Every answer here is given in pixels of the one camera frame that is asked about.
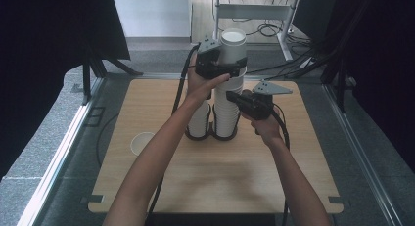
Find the forearm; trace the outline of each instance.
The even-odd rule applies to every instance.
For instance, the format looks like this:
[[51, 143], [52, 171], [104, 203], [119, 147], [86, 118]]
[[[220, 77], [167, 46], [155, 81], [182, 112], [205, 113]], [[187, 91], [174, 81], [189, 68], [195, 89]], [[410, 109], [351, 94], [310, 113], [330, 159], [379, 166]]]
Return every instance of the forearm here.
[[124, 183], [128, 183], [136, 195], [150, 199], [167, 170], [195, 109], [191, 103], [184, 103], [134, 161]]
[[282, 139], [269, 146], [296, 225], [330, 225], [324, 205]]
[[151, 196], [167, 170], [196, 108], [192, 100], [184, 102], [143, 149], [118, 190], [106, 225], [144, 223]]

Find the aluminum rail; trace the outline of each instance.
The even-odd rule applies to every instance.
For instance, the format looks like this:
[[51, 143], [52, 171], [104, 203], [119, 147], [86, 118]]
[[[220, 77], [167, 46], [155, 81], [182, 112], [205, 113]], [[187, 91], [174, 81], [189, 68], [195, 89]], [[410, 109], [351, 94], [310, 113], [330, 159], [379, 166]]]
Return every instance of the aluminum rail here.
[[62, 169], [68, 153], [72, 148], [73, 142], [76, 138], [77, 133], [79, 132], [82, 124], [88, 115], [89, 111], [92, 108], [93, 103], [96, 100], [96, 95], [98, 90], [102, 86], [104, 79], [97, 78], [92, 87], [92, 98], [85, 105], [80, 106], [72, 123], [69, 126], [67, 133], [64, 136], [61, 144], [59, 145], [58, 150], [55, 152], [54, 157], [52, 158], [48, 168], [46, 169], [45, 174], [43, 175], [39, 185], [37, 186], [34, 194], [32, 195], [30, 201], [28, 202], [21, 219], [19, 220], [19, 226], [33, 225], [39, 212], [42, 210], [43, 205], [45, 204], [50, 191], [52, 190], [53, 185], [55, 184], [60, 170]]

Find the wrist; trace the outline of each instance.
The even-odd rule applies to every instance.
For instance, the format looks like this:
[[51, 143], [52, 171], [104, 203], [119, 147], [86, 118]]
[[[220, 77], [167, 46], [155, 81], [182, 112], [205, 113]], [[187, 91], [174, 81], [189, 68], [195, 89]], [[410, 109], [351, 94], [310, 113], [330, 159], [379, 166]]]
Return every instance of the wrist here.
[[271, 152], [281, 152], [281, 151], [285, 151], [287, 150], [287, 146], [285, 145], [283, 139], [281, 137], [276, 137], [271, 139], [268, 144], [267, 144], [269, 150], [271, 150]]

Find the wooden board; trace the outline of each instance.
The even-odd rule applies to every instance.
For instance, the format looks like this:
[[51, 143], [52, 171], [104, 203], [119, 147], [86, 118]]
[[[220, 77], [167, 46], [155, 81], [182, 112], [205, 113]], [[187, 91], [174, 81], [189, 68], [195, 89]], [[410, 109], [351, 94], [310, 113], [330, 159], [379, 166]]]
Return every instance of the wooden board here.
[[[339, 193], [297, 85], [273, 83], [293, 90], [293, 94], [275, 95], [274, 102], [286, 116], [294, 158], [327, 211], [342, 212], [342, 204], [329, 202], [329, 197]], [[257, 81], [246, 81], [244, 88], [256, 85]], [[92, 193], [103, 196], [103, 201], [89, 203], [91, 211], [109, 210], [136, 158], [131, 140], [141, 132], [159, 130], [171, 114], [177, 87], [178, 80], [131, 82]], [[238, 134], [231, 141], [213, 137], [192, 141], [183, 136], [165, 174], [155, 212], [274, 213], [283, 211], [284, 199], [272, 155], [250, 123], [241, 118]]]

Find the controller cable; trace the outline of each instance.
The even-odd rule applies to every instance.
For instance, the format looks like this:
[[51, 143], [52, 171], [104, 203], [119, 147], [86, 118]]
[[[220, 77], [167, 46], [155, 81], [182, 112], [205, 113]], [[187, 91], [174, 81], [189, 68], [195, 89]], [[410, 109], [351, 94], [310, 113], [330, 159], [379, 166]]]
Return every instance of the controller cable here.
[[[194, 46], [192, 48], [192, 50], [190, 50], [189, 55], [187, 56], [186, 62], [184, 64], [184, 67], [182, 69], [182, 72], [180, 74], [180, 81], [179, 81], [179, 86], [177, 88], [177, 94], [176, 94], [176, 99], [174, 101], [174, 105], [173, 105], [173, 109], [171, 111], [171, 114], [174, 114], [174, 112], [176, 112], [177, 108], [179, 107], [179, 103], [180, 103], [180, 99], [181, 99], [181, 95], [182, 95], [182, 91], [183, 91], [183, 86], [184, 86], [184, 81], [186, 79], [186, 75], [187, 75], [187, 70], [189, 68], [190, 65], [190, 59], [192, 58], [193, 52], [197, 51], [199, 49], [199, 46], [201, 44], [199, 43], [198, 45]], [[164, 179], [164, 176], [161, 178], [159, 185], [156, 188], [156, 193], [155, 196], [153, 197], [153, 201], [152, 204], [150, 205], [149, 211], [147, 213], [147, 217], [146, 217], [146, 221], [145, 221], [145, 226], [152, 226], [154, 225], [153, 223], [153, 210], [156, 206], [156, 202], [159, 198], [160, 195], [160, 191], [161, 191], [161, 186], [162, 186], [162, 180]]]

